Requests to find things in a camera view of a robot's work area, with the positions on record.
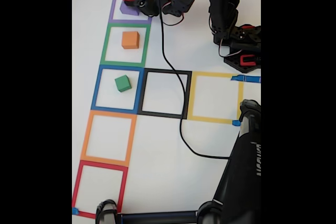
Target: grid of tape squares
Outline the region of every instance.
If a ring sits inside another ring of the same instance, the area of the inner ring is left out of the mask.
[[[121,2],[112,2],[72,197],[72,207],[79,209],[79,215],[93,219],[97,204],[106,200],[106,191],[117,202],[118,212],[122,211],[137,116],[180,118],[182,112],[183,93],[175,74],[171,70],[145,68],[151,18],[121,13]],[[121,52],[124,31],[140,34],[139,48],[129,50],[127,61]],[[178,73],[186,87],[184,119],[232,124],[239,118],[243,82],[231,81],[233,75],[226,73]],[[125,74],[132,88],[120,93],[114,80]],[[176,87],[181,93],[171,92]],[[169,103],[162,106],[167,99]]]

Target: green cube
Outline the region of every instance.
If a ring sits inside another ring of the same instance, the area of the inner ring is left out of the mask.
[[[129,90],[129,89],[132,88],[130,80],[128,79],[128,77],[126,75],[121,76],[119,78],[116,78],[115,81],[116,81],[116,84],[117,84],[117,88],[120,92]]]

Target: orange cube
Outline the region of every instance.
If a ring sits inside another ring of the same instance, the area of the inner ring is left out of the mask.
[[[123,31],[121,45],[124,49],[138,49],[139,38],[137,31]]]

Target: black frame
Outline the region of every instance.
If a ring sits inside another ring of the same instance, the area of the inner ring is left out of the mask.
[[[191,224],[196,223],[196,211],[155,212],[149,214],[118,214],[122,224]]]
[[[144,69],[143,78],[142,78],[142,85],[141,85],[141,92],[140,92],[140,100],[139,100],[139,106],[138,106],[138,115],[151,115],[151,116],[160,116],[160,117],[163,117],[163,118],[177,118],[177,119],[181,118],[180,114],[169,114],[169,113],[160,113],[160,112],[151,112],[151,111],[143,111],[142,110],[143,99],[144,99],[145,90],[146,90],[147,75],[148,75],[149,72],[175,74],[175,72],[173,70],[167,70],[167,69],[155,69],[155,68],[145,68]],[[186,84],[186,87],[185,87],[186,102],[185,102],[184,108],[183,108],[183,119],[187,119],[192,72],[191,71],[182,71],[182,70],[177,70],[176,72],[178,74],[187,75],[187,84]]]

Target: colored tape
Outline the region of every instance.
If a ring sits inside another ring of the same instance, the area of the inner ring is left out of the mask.
[[[79,215],[79,211],[78,211],[78,209],[76,207],[72,208],[72,214],[73,215]]]
[[[233,126],[240,126],[240,120],[233,120],[232,125]]]
[[[231,81],[245,81],[245,82],[261,83],[261,76],[245,76],[243,74],[239,74],[237,76],[232,76]]]

